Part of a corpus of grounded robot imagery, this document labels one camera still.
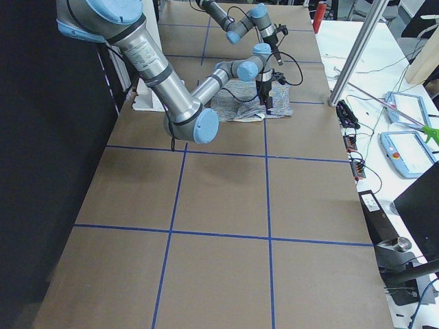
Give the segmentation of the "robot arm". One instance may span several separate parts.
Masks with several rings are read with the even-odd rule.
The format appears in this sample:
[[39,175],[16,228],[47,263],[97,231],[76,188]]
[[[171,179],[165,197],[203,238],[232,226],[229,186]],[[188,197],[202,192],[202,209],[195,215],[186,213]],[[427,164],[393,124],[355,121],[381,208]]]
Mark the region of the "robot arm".
[[164,126],[173,140],[210,143],[219,129],[217,113],[206,104],[231,79],[254,81],[257,98],[267,110],[274,80],[270,60],[282,64],[277,47],[279,32],[285,25],[275,25],[267,8],[260,3],[247,11],[240,21],[230,17],[216,1],[198,1],[197,5],[225,31],[228,41],[238,43],[253,28],[262,41],[245,60],[220,62],[193,92],[189,92],[178,74],[147,30],[142,1],[57,1],[57,24],[64,36],[105,43],[120,48],[145,85],[151,88],[165,109]]
[[[286,25],[275,25],[272,22],[264,3],[257,4],[247,12],[237,6],[230,7],[226,12],[217,1],[196,1],[196,4],[198,9],[193,7],[189,1],[192,9],[207,13],[226,32],[226,38],[231,44],[237,44],[248,32],[254,30],[259,43],[267,44],[269,54],[274,56],[279,66],[283,65],[281,52],[278,48],[278,43],[282,41],[278,40],[277,34],[288,35],[288,28]],[[239,21],[229,14],[232,8],[237,8],[243,13],[243,17]]]

